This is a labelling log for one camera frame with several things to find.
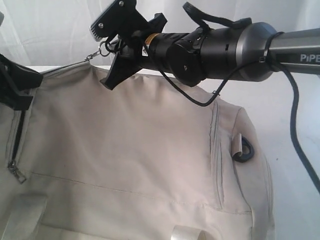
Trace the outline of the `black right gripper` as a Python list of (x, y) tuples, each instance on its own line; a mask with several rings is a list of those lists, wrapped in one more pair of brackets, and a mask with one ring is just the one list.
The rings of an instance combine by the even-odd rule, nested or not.
[(107, 89), (113, 90), (142, 70), (136, 60), (142, 56), (143, 41), (153, 33), (161, 33), (166, 23), (167, 19), (162, 13), (156, 13), (149, 21), (139, 13), (131, 13), (117, 30), (119, 50), (114, 56), (107, 76), (102, 78), (100, 83)]

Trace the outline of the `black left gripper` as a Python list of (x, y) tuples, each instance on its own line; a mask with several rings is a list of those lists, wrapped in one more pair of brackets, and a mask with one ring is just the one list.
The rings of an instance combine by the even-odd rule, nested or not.
[(43, 75), (0, 55), (0, 103), (15, 111), (27, 111), (33, 101), (29, 91), (38, 88)]

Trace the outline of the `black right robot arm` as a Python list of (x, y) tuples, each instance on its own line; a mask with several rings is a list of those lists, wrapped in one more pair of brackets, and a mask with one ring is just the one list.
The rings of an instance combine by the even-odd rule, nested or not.
[(115, 58), (102, 84), (112, 90), (139, 72), (170, 73), (193, 87), (205, 79), (261, 82), (284, 65), (290, 72), (320, 73), (320, 31), (278, 32), (250, 18), (232, 21), (204, 13), (190, 3), (183, 9), (197, 24), (190, 33), (164, 33), (162, 13), (146, 20), (134, 0), (116, 0), (92, 25), (98, 39), (115, 40)]

